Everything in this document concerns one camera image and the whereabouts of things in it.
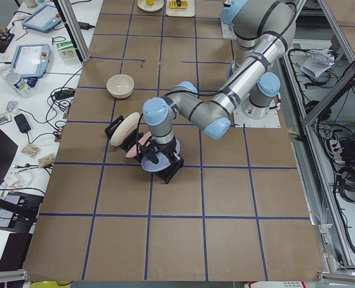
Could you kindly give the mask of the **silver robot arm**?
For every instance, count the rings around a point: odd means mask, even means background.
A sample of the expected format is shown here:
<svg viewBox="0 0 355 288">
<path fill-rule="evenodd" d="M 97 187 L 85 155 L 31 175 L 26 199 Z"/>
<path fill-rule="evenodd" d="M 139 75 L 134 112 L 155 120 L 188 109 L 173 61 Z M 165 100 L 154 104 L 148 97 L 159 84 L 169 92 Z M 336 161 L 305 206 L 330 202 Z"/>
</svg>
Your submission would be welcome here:
<svg viewBox="0 0 355 288">
<path fill-rule="evenodd" d="M 233 21 L 247 1 L 224 1 L 220 12 L 222 23 L 232 26 Z M 193 17 L 196 15 L 195 1 L 166 1 L 166 15 L 170 17 Z"/>
<path fill-rule="evenodd" d="M 142 114 L 151 140 L 140 147 L 142 161 L 157 170 L 183 162 L 172 126 L 179 116 L 215 140 L 213 146 L 204 148 L 205 163 L 218 164 L 221 157 L 230 163 L 245 155 L 246 146 L 240 139 L 225 137 L 230 116 L 245 107 L 248 117 L 258 119 L 270 107 L 281 86 L 270 67 L 293 40 L 296 13 L 292 2 L 226 2 L 220 18 L 233 29 L 238 48 L 227 76 L 219 76 L 219 58 L 213 51 L 199 49 L 197 84 L 183 81 L 165 95 L 147 100 Z"/>
</svg>

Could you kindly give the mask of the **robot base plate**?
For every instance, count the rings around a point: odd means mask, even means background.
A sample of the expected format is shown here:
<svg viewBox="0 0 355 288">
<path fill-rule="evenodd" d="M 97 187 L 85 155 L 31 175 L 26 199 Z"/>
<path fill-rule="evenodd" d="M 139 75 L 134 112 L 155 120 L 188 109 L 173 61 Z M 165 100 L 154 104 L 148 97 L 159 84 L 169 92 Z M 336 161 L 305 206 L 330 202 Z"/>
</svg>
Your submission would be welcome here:
<svg viewBox="0 0 355 288">
<path fill-rule="evenodd" d="M 222 30 L 222 38 L 226 40 L 235 40 L 237 38 L 232 21 L 223 19 L 220 20 L 221 30 Z"/>
<path fill-rule="evenodd" d="M 259 108 L 247 96 L 233 112 L 233 118 L 237 128 L 281 128 L 274 98 L 269 106 Z"/>
</svg>

